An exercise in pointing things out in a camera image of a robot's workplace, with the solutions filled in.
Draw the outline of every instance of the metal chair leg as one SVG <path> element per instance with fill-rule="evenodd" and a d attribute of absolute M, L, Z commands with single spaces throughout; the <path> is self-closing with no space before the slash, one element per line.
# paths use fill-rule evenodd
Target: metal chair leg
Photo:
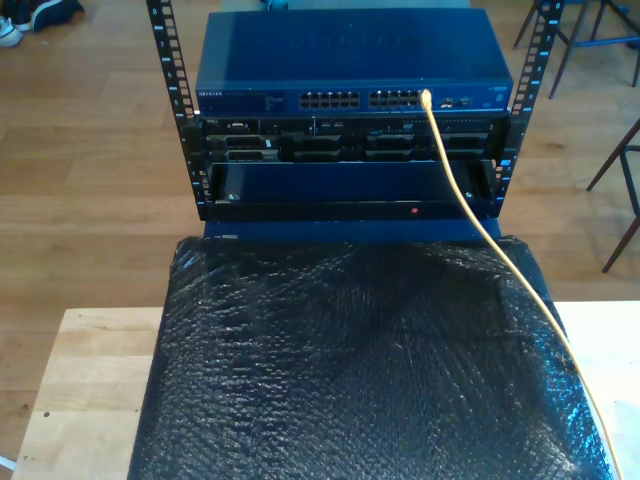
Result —
<path fill-rule="evenodd" d="M 602 269 L 602 273 L 607 273 L 609 271 L 609 269 L 614 264 L 614 262 L 618 259 L 618 257 L 620 256 L 624 248 L 627 246 L 629 241 L 633 238 L 633 235 L 636 233 L 639 227 L 640 227 L 640 217 L 636 217 L 631 223 L 631 225 L 629 226 L 629 228 L 627 229 L 627 231 L 625 232 L 624 236 L 622 237 L 622 240 L 620 240 L 620 243 L 618 243 L 618 246 L 616 247 L 616 249 L 611 254 L 611 258 L 609 258 L 609 260 L 607 261 L 607 264 Z"/>
<path fill-rule="evenodd" d="M 600 0 L 600 8 L 598 9 L 598 16 L 596 17 L 596 23 L 593 25 L 593 31 L 591 32 L 591 40 L 596 39 L 596 35 L 598 34 L 598 27 L 600 27 L 600 21 L 602 20 L 602 14 L 604 13 L 604 9 L 607 6 L 604 0 Z"/>
<path fill-rule="evenodd" d="M 520 32 L 518 33 L 518 36 L 516 37 L 516 43 L 513 44 L 513 49 L 514 50 L 516 48 L 518 48 L 518 44 L 520 43 L 520 40 L 522 40 L 522 37 L 524 37 L 524 32 L 527 31 L 527 27 L 531 23 L 531 19 L 533 18 L 533 14 L 534 13 L 536 13 L 536 0 L 533 0 L 533 3 L 531 4 L 531 8 L 529 9 L 529 13 L 527 13 L 527 18 L 524 19 L 524 23 L 522 24 L 522 28 L 520 29 Z"/>
<path fill-rule="evenodd" d="M 633 82 L 631 86 L 635 88 L 638 85 L 638 76 L 640 76 L 640 45 L 638 46 L 638 60 L 636 60 L 636 71 L 633 73 Z"/>
<path fill-rule="evenodd" d="M 611 167 L 611 165 L 613 165 L 613 162 L 616 161 L 616 158 L 618 158 L 618 156 L 620 155 L 620 152 L 622 152 L 624 147 L 626 147 L 629 144 L 631 139 L 635 137 L 636 133 L 638 133 L 639 131 L 640 131 L 640 118 L 638 118 L 636 123 L 633 124 L 633 127 L 631 127 L 631 130 L 629 130 L 627 134 L 624 136 L 624 138 L 620 140 L 620 143 L 618 144 L 618 146 L 613 149 L 613 152 L 611 152 L 611 155 L 609 155 L 609 158 L 607 158 L 606 162 L 604 162 L 602 167 L 600 167 L 600 170 L 598 170 L 598 173 L 596 173 L 596 176 L 593 177 L 593 180 L 591 180 L 591 183 L 587 187 L 588 192 L 590 192 L 591 189 L 593 189 L 593 187 L 596 186 L 596 183 L 600 181 L 602 176 L 607 172 L 607 170 L 609 170 L 609 167 Z"/>
<path fill-rule="evenodd" d="M 551 87 L 551 93 L 549 94 L 549 98 L 553 98 L 556 93 L 556 89 L 558 88 L 558 84 L 560 83 L 560 79 L 562 78 L 562 74 L 564 73 L 564 69 L 567 66 L 567 62 L 569 61 L 569 57 L 571 56 L 571 51 L 573 50 L 573 46 L 576 43 L 576 39 L 578 38 L 578 33 L 580 32 L 580 27 L 584 23 L 584 19 L 587 15 L 587 11 L 589 10 L 589 0 L 584 0 L 582 2 L 582 8 L 580 9 L 580 13 L 578 14 L 578 20 L 576 21 L 576 26 L 573 28 L 573 32 L 571 33 L 571 38 L 569 39 L 569 43 L 567 44 L 567 50 L 564 52 L 564 57 L 562 57 L 562 62 L 560 63 L 560 68 L 558 69 L 558 74 L 556 75 L 556 79 L 553 82 L 553 87 Z"/>

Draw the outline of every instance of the metal bracket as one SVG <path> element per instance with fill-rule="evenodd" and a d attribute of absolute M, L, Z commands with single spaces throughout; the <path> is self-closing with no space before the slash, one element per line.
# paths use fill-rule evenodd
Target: metal bracket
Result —
<path fill-rule="evenodd" d="M 533 28 L 531 42 L 529 42 L 529 49 L 522 67 L 513 105 L 511 106 L 511 125 L 507 133 L 504 150 L 496 165 L 496 190 L 494 196 L 497 207 L 496 215 L 500 213 L 507 195 L 507 188 L 520 154 L 524 134 L 531 119 L 536 98 L 540 92 L 542 77 L 551 56 L 551 48 L 556 38 L 555 26 L 560 22 L 565 0 L 543 0 L 540 4 L 540 8 L 545 12 L 547 20 L 542 15 L 539 15 Z"/>
<path fill-rule="evenodd" d="M 191 98 L 173 6 L 171 0 L 147 0 L 147 10 L 193 195 L 200 218 L 204 220 L 206 204 L 211 202 L 211 194 L 201 151 L 200 128 Z"/>

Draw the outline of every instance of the bubble wrap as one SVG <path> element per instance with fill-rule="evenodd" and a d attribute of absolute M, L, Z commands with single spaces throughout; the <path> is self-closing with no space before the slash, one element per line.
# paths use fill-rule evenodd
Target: bubble wrap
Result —
<path fill-rule="evenodd" d="M 612 477 L 573 364 L 484 244 L 192 238 L 129 472 L 187 478 Z"/>

